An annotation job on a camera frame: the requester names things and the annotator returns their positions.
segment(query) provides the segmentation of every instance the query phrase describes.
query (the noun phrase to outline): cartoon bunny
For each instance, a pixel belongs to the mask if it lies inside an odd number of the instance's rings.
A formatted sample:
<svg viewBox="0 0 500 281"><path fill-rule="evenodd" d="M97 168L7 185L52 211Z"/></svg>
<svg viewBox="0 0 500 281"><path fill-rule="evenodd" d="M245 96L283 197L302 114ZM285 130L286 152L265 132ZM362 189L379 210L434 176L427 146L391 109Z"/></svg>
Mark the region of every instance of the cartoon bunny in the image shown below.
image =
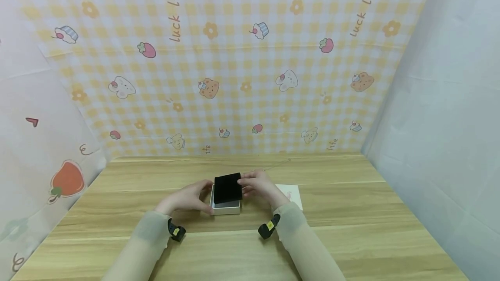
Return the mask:
<svg viewBox="0 0 500 281"><path fill-rule="evenodd" d="M186 140L184 140L181 134L176 134L173 137L168 137L167 143L171 144L175 149L180 150L185 147Z"/></svg>
<svg viewBox="0 0 500 281"><path fill-rule="evenodd" d="M318 127L314 127L313 129L310 130L304 130L302 133L300 133L300 136L304 138L305 143L312 142L316 139L318 136Z"/></svg>
<svg viewBox="0 0 500 281"><path fill-rule="evenodd" d="M287 91L288 88L299 86L299 80L292 70L287 70L276 78L276 84L280 85L280 91Z"/></svg>
<svg viewBox="0 0 500 281"><path fill-rule="evenodd" d="M121 76L117 76L114 81L109 83L108 89L111 92L115 92L116 96L120 99L125 99L128 95L135 93L134 86Z"/></svg>

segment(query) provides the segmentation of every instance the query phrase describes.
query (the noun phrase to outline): finger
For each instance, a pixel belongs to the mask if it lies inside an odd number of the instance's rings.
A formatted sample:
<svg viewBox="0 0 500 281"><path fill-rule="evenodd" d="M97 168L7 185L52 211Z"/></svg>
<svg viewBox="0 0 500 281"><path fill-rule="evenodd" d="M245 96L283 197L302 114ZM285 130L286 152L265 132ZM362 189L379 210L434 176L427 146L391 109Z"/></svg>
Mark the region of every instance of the finger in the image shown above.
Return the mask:
<svg viewBox="0 0 500 281"><path fill-rule="evenodd" d="M254 195L256 195L256 194L257 194L257 192L256 192L255 190L252 190L252 191L250 191L250 192L245 193L245 194L243 195L243 197L244 197L244 198L249 198L250 196L254 196Z"/></svg>
<svg viewBox="0 0 500 281"><path fill-rule="evenodd" d="M196 185L196 188L201 192L201 190L203 189L209 189L212 187L212 185L214 184L214 182L212 180L208 180L208 179L203 179L203 180L200 180L198 181L197 183L195 183Z"/></svg>
<svg viewBox="0 0 500 281"><path fill-rule="evenodd" d="M256 178L257 173L259 173L260 171L261 171L261 169L257 169L257 170L253 170L253 171L248 172L248 173L243 173L241 175L241 178Z"/></svg>
<svg viewBox="0 0 500 281"><path fill-rule="evenodd" d="M196 201L194 203L194 209L197 209L198 211L206 212L208 215L213 215L214 214L214 209L208 206L207 204L201 202L200 200Z"/></svg>
<svg viewBox="0 0 500 281"><path fill-rule="evenodd" d="M238 179L238 184L242 186L253 186L255 181L254 178Z"/></svg>
<svg viewBox="0 0 500 281"><path fill-rule="evenodd" d="M241 192L242 192L242 193L247 193L247 192L250 192L250 191L252 191L252 190L255 190L255 189L253 188L253 186L244 186L244 187L243 187L243 189L241 189Z"/></svg>

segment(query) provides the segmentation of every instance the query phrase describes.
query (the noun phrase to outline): white box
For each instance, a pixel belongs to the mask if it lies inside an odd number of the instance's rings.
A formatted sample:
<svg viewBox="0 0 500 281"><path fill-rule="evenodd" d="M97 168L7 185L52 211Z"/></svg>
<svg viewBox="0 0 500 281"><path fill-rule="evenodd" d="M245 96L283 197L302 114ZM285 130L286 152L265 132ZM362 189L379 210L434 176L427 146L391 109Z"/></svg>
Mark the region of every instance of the white box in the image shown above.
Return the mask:
<svg viewBox="0 0 500 281"><path fill-rule="evenodd" d="M226 203L214 203L214 186L212 185L212 192L210 194L210 206L214 209L214 215L234 215L240 213L240 202L231 201Z"/></svg>

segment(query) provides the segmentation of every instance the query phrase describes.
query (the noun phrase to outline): flower print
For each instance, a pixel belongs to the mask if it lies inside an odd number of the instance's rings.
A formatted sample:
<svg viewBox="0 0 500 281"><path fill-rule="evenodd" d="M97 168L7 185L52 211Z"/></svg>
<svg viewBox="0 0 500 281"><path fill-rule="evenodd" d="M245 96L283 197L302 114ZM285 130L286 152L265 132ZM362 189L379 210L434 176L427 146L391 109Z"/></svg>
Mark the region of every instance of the flower print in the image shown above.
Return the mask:
<svg viewBox="0 0 500 281"><path fill-rule="evenodd" d="M73 100L74 101L84 101L87 97L87 94L81 89L81 88L74 88L73 92L71 93L73 95Z"/></svg>
<svg viewBox="0 0 500 281"><path fill-rule="evenodd" d="M83 8L83 14L92 19L95 19L99 15L99 11L95 7L95 5L90 1L83 1L82 8Z"/></svg>
<svg viewBox="0 0 500 281"><path fill-rule="evenodd" d="M250 91L251 90L251 84L250 84L250 82L243 82L243 83L241 83L240 90L241 91L245 91L245 92Z"/></svg>
<svg viewBox="0 0 500 281"><path fill-rule="evenodd" d="M4 239L9 239L10 241L14 241L19 238L23 233L28 230L28 219L13 219L10 222L7 222L5 228L0 234L0 241Z"/></svg>
<svg viewBox="0 0 500 281"><path fill-rule="evenodd" d="M288 115L283 114L282 116L280 116L280 122L282 122L282 123L288 122Z"/></svg>
<svg viewBox="0 0 500 281"><path fill-rule="evenodd" d="M398 34L399 28L401 28L401 23L392 20L382 27L382 31L385 33L385 37L391 37Z"/></svg>
<svg viewBox="0 0 500 281"><path fill-rule="evenodd" d="M304 10L304 5L302 4L302 0L294 0L292 1L292 5L290 6L290 11L293 14L297 15Z"/></svg>
<svg viewBox="0 0 500 281"><path fill-rule="evenodd" d="M331 96L325 96L323 98L323 104L328 104L332 101L332 97Z"/></svg>
<svg viewBox="0 0 500 281"><path fill-rule="evenodd" d="M217 24L207 22L203 28L203 34L207 35L208 39L213 39L218 36Z"/></svg>
<svg viewBox="0 0 500 281"><path fill-rule="evenodd" d="M137 129L144 129L146 124L144 124L143 120L137 120L137 123L134 124Z"/></svg>
<svg viewBox="0 0 500 281"><path fill-rule="evenodd" d="M182 107L182 104L180 104L180 103L174 103L174 110L182 111L182 110L184 110L184 107Z"/></svg>

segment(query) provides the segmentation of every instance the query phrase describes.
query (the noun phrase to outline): white wall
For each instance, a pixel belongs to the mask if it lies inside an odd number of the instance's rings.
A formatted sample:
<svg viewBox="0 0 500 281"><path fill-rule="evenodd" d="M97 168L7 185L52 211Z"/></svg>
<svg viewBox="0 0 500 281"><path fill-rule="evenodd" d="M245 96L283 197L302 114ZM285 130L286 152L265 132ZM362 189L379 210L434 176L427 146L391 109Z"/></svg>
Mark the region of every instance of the white wall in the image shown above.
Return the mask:
<svg viewBox="0 0 500 281"><path fill-rule="evenodd" d="M428 0L363 152L471 280L500 280L500 0Z"/></svg>

